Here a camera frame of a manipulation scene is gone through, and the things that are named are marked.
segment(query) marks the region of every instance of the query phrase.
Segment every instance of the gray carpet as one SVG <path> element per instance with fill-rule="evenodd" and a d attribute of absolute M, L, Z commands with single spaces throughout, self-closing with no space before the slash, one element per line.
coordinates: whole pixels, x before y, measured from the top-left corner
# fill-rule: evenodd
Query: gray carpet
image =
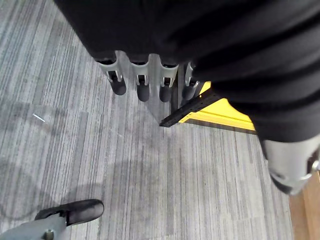
<path fill-rule="evenodd" d="M 158 127 L 124 71 L 115 96 L 51 1 L 0 1 L 0 233 L 98 198 L 103 216 L 65 239 L 293 238 L 255 135 Z"/>

